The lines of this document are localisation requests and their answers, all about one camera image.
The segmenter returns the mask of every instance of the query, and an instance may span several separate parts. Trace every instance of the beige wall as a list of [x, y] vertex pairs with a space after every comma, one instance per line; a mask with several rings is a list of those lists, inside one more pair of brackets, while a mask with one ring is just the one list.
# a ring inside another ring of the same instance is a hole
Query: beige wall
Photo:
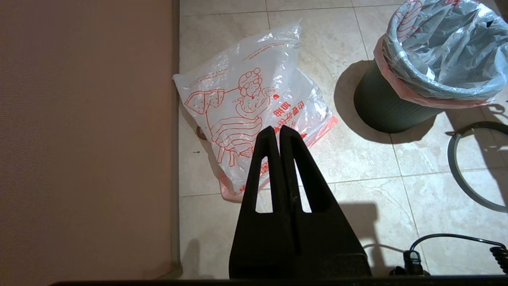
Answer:
[[177, 7], [0, 1], [0, 285], [179, 267]]

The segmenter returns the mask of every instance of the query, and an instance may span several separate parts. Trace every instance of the red printed cartoon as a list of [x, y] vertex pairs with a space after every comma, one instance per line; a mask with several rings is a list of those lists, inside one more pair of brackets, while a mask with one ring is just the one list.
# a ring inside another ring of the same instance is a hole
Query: red printed cartoon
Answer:
[[[244, 73], [238, 80], [238, 87], [229, 91], [214, 89], [193, 92], [185, 105], [193, 111], [206, 115], [208, 126], [203, 126], [207, 138], [219, 147], [217, 161], [222, 163], [226, 151], [229, 154], [229, 166], [235, 165], [235, 157], [252, 157], [256, 136], [263, 126], [260, 114], [270, 105], [270, 97], [275, 88], [262, 87], [263, 78], [260, 68]], [[238, 116], [225, 118], [218, 110], [223, 102], [236, 103]]]

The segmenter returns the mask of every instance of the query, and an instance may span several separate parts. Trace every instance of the white plastic bag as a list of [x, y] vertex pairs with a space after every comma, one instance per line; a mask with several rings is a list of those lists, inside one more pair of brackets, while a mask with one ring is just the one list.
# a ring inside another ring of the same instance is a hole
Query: white plastic bag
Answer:
[[508, 82], [508, 24], [476, 0], [407, 0], [375, 59], [405, 100], [435, 108], [487, 104]]
[[[185, 75], [175, 74], [181, 100], [210, 141], [224, 171], [225, 199], [241, 201], [257, 134], [282, 125], [314, 144], [337, 119], [321, 90], [297, 69], [300, 24], [243, 39]], [[268, 182], [262, 163], [260, 186]]]

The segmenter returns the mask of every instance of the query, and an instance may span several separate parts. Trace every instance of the trash can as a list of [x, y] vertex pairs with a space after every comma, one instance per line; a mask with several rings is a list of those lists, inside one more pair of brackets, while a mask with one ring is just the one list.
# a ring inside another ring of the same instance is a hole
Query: trash can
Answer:
[[385, 133], [399, 133], [442, 112], [401, 99], [372, 61], [355, 90], [355, 108], [370, 127]]
[[408, 0], [355, 91], [372, 128], [402, 132], [448, 108], [491, 102], [508, 78], [508, 24], [475, 0]]

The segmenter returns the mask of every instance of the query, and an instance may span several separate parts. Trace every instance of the cable connector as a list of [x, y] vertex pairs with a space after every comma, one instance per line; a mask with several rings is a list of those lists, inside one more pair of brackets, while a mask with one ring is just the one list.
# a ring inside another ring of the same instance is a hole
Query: cable connector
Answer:
[[414, 250], [404, 251], [404, 267], [406, 275], [424, 275], [420, 254]]

